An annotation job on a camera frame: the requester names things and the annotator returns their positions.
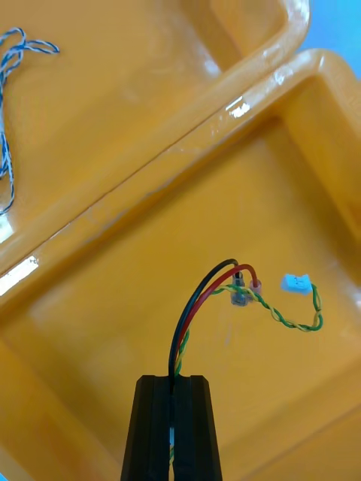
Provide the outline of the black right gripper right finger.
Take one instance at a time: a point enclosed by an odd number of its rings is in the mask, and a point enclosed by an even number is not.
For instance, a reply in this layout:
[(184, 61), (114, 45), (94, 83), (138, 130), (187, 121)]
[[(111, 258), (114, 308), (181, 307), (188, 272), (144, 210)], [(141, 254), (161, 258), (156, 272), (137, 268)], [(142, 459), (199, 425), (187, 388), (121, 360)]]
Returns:
[(175, 380), (173, 469), (176, 480), (223, 478), (210, 387), (203, 376)]

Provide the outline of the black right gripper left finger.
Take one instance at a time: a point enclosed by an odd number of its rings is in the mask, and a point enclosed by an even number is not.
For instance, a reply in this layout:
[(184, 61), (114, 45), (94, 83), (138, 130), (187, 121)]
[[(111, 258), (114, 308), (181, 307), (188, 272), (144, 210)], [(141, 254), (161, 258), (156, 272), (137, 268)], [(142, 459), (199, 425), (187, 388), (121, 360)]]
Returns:
[(144, 375), (135, 395), (121, 480), (167, 480), (170, 455), (168, 377)]

